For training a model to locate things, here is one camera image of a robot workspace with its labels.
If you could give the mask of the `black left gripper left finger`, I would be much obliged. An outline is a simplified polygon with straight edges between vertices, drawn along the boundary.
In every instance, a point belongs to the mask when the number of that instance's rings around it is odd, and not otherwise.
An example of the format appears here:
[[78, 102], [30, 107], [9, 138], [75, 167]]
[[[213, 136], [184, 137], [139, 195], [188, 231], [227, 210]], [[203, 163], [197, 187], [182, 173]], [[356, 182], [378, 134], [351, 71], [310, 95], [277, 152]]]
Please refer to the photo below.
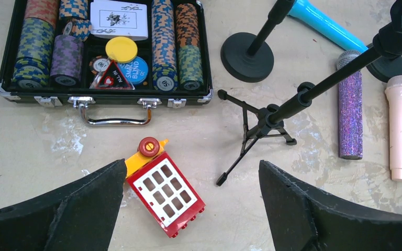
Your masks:
[[108, 250], [127, 167], [116, 160], [89, 175], [0, 209], [0, 250]]

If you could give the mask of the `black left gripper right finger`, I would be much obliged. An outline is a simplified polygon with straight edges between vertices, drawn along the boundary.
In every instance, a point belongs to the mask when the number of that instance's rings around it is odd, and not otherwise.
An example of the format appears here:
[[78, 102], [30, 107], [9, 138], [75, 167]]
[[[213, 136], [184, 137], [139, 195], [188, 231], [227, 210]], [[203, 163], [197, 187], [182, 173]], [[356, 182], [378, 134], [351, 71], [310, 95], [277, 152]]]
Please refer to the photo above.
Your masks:
[[260, 161], [276, 250], [402, 250], [402, 214], [347, 201]]

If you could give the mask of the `purple glitter microphone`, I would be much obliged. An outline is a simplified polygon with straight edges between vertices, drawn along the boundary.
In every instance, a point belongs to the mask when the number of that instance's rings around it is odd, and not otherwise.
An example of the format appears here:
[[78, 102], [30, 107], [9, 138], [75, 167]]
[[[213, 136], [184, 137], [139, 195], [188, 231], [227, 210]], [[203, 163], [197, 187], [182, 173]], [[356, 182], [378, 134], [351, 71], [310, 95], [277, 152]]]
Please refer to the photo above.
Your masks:
[[338, 84], [339, 157], [363, 158], [362, 73], [356, 71]]

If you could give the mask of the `black tripod mic stand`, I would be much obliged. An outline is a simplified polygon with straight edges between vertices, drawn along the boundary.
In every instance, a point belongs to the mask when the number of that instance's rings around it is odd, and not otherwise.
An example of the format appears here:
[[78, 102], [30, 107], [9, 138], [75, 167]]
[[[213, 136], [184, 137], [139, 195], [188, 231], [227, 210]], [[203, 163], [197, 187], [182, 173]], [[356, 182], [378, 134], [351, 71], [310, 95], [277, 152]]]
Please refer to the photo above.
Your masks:
[[390, 9], [391, 22], [379, 30], [373, 38], [373, 45], [354, 60], [331, 74], [318, 85], [311, 82], [303, 82], [297, 87], [297, 93], [281, 106], [270, 104], [265, 108], [258, 109], [238, 100], [223, 89], [218, 91], [218, 97], [228, 100], [242, 108], [243, 111], [243, 141], [238, 159], [232, 166], [219, 176], [217, 186], [221, 186], [228, 178], [228, 175], [247, 154], [251, 147], [262, 138], [269, 138], [270, 131], [276, 130], [277, 136], [285, 138], [287, 145], [296, 145], [293, 139], [284, 129], [284, 120], [288, 119], [304, 109], [308, 108], [312, 100], [323, 94], [333, 86], [356, 71], [366, 67], [379, 57], [393, 59], [402, 56], [402, 1], [396, 1]]

